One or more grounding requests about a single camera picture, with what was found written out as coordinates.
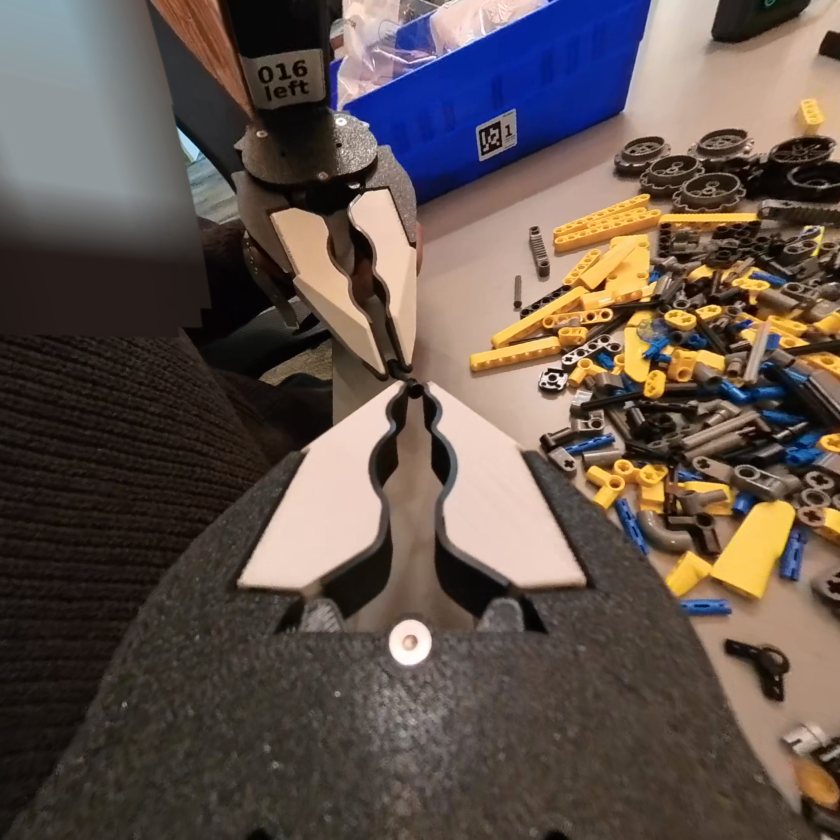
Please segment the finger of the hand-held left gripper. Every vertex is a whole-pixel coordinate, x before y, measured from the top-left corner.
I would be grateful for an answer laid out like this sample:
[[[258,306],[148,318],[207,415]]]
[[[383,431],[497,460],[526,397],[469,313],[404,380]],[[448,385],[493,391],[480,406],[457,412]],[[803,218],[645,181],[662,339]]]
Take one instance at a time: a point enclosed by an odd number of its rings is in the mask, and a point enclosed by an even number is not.
[[[388,380],[371,317],[354,299],[350,276],[333,261],[325,220],[300,208],[280,209],[269,220],[287,254],[301,299],[349,352],[380,380]]]
[[[381,310],[375,317],[387,335],[393,359],[411,370],[417,331],[416,248],[387,188],[355,197],[348,217],[371,252],[373,289]]]

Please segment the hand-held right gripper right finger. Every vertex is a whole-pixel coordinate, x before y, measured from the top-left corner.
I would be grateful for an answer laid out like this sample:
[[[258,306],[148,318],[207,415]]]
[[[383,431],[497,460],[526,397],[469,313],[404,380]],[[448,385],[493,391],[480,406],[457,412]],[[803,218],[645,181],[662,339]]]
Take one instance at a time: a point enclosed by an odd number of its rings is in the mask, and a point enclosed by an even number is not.
[[[434,567],[444,593],[474,618],[496,599],[582,589],[581,562],[541,489],[531,452],[441,386],[423,386],[423,420],[440,491]]]

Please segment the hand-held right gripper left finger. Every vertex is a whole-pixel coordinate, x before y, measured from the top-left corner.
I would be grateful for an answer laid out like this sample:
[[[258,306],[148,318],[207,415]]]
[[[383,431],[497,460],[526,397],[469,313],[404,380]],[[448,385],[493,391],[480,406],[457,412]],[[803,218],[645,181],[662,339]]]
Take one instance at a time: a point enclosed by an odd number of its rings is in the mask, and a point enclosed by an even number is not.
[[[356,614],[392,567],[384,484],[414,381],[397,382],[316,438],[301,457],[237,579],[240,589],[333,601]]]

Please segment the pile of mixed building pieces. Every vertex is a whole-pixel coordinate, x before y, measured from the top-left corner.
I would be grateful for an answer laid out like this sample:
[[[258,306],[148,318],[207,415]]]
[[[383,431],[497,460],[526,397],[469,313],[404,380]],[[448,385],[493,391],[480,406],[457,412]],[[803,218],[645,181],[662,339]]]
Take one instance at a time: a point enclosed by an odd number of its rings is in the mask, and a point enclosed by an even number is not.
[[[471,373],[547,359],[570,421],[541,438],[677,597],[757,601],[838,544],[838,204],[668,213],[639,193],[554,229],[577,262]]]

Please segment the pile of black red pins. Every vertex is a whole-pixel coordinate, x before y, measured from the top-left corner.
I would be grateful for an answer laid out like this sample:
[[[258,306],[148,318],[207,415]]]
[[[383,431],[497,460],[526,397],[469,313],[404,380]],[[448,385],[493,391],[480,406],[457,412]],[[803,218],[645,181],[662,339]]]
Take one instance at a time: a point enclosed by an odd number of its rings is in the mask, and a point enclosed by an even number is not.
[[[782,736],[801,815],[820,838],[839,838],[839,736],[801,722]]]

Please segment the person's left forearm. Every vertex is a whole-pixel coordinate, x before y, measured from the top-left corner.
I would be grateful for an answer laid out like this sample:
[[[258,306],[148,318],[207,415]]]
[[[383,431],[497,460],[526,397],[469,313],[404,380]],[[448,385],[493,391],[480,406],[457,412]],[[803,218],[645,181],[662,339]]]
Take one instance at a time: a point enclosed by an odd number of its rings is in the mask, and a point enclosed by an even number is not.
[[[258,316],[270,301],[246,264],[245,227],[235,219],[219,224],[197,217],[211,307],[206,329],[232,331]]]

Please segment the silver wristband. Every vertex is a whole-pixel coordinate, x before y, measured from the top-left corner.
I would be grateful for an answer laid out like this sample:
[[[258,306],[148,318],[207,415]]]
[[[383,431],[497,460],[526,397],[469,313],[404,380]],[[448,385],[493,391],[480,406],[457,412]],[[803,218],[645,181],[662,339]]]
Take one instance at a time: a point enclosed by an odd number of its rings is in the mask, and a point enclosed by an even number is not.
[[[278,311],[289,329],[299,330],[300,322],[290,300],[297,295],[288,274],[259,246],[248,231],[243,235],[243,253],[248,272]]]

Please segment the clear plastic bag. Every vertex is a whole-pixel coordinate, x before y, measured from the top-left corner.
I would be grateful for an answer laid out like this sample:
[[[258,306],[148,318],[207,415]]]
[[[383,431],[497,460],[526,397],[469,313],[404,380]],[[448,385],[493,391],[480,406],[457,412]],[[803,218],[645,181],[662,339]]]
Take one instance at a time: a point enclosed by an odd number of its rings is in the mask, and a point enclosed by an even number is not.
[[[546,1],[343,1],[334,93],[363,95],[548,6]]]

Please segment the person's dark knit sweater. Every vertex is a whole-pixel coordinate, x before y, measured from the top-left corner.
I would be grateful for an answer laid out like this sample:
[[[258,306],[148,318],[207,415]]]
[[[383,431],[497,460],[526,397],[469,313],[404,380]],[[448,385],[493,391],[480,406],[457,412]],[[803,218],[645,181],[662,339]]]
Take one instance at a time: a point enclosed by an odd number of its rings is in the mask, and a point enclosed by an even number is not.
[[[142,604],[332,422],[332,384],[212,369],[186,337],[1,341],[1,827],[52,774]]]

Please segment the blue storage bin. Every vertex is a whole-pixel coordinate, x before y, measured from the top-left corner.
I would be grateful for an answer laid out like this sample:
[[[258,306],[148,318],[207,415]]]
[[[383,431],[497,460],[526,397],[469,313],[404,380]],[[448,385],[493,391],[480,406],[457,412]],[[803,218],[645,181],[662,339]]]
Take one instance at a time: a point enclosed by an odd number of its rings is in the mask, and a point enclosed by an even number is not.
[[[419,203],[624,110],[649,1],[557,1],[351,101]]]

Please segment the group of dark toy wheels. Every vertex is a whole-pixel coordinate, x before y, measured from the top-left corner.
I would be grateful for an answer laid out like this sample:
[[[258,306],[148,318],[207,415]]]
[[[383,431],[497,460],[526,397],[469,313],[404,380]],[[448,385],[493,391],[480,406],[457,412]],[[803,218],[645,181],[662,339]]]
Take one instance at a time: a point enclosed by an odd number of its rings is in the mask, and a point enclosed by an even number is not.
[[[635,179],[642,193],[672,202],[679,214],[729,213],[746,201],[822,209],[838,204],[836,149],[834,138],[815,134],[758,153],[748,131],[718,129],[683,154],[657,135],[630,140],[615,154],[613,168]]]

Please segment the black charging case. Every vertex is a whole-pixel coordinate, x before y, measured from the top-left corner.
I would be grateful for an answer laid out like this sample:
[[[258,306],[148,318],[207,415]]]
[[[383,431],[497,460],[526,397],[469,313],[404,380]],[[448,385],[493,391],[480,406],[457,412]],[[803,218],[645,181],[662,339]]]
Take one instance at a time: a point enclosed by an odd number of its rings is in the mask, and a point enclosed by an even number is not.
[[[811,1],[719,1],[710,36],[741,43],[799,17]]]

